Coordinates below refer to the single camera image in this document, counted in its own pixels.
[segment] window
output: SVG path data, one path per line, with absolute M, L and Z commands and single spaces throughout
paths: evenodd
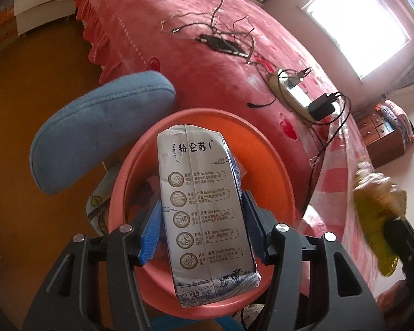
M 410 41 L 397 17 L 378 0 L 311 0 L 303 10 L 333 39 L 360 78 Z

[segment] bed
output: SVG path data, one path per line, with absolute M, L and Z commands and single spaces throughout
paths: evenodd
M 220 0 L 75 1 L 77 18 L 85 25 L 83 37 L 92 44 L 89 60 L 102 66 L 100 83 L 134 72 L 157 70 L 175 86 L 179 109 L 218 108 L 252 123 L 273 144 L 287 168 L 298 210 L 294 227 L 314 236 L 326 231 L 336 234 L 369 287 L 374 287 L 376 259 L 363 239 L 350 192 L 357 160 L 369 157 L 351 117 L 314 170 L 314 191 L 302 217 L 312 171 L 310 160 L 321 148 L 317 136 L 278 101 L 263 108 L 248 107 L 248 102 L 264 104 L 273 100 L 264 81 L 264 67 L 246 64 L 245 58 L 214 52 L 194 40 L 200 33 L 210 33 L 210 27 L 191 25 L 172 33 L 195 22 L 209 24 Z M 252 61 L 282 69 L 312 67 L 302 84 L 311 99 L 336 91 L 308 51 L 252 2 L 223 0 L 214 22 L 223 31 L 232 31 L 233 27 L 240 32 L 253 29 Z M 241 35 L 239 41 L 250 51 L 248 36 Z M 339 123 L 317 127 L 317 134 L 327 140 Z

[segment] wooden floor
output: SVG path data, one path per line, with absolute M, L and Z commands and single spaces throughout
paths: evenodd
M 59 20 L 0 52 L 0 307 L 19 329 L 69 240 L 76 233 L 96 235 L 85 205 L 104 175 L 103 167 L 55 196 L 37 188 L 29 168 L 30 145 L 43 122 L 99 85 L 101 68 L 88 62 L 91 46 L 82 33 L 80 22 Z M 102 311 L 110 327 L 107 291 L 102 291 Z M 151 317 L 159 314 L 150 307 L 147 311 Z M 221 328 L 204 321 L 183 329 Z

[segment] screw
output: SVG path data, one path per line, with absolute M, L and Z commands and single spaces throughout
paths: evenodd
M 333 233 L 325 233 L 325 235 L 323 236 L 325 239 L 327 239 L 328 241 L 336 241 L 336 235 L 334 235 Z
M 277 224 L 276 225 L 276 229 L 277 229 L 277 231 L 280 231 L 281 233 L 285 233 L 290 228 L 289 228 L 289 226 L 287 224 L 280 223 L 280 224 Z
M 122 226 L 120 226 L 120 232 L 122 233 L 128 233 L 130 231 L 132 231 L 132 225 L 130 224 L 123 224 Z
M 74 243 L 81 243 L 84 240 L 84 235 L 83 234 L 77 234 L 74 236 L 74 238 L 72 239 L 74 241 Z

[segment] black adapter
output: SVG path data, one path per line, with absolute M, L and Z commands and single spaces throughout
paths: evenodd
M 315 121 L 320 121 L 335 111 L 332 103 L 336 101 L 338 93 L 323 94 L 308 105 L 308 113 Z

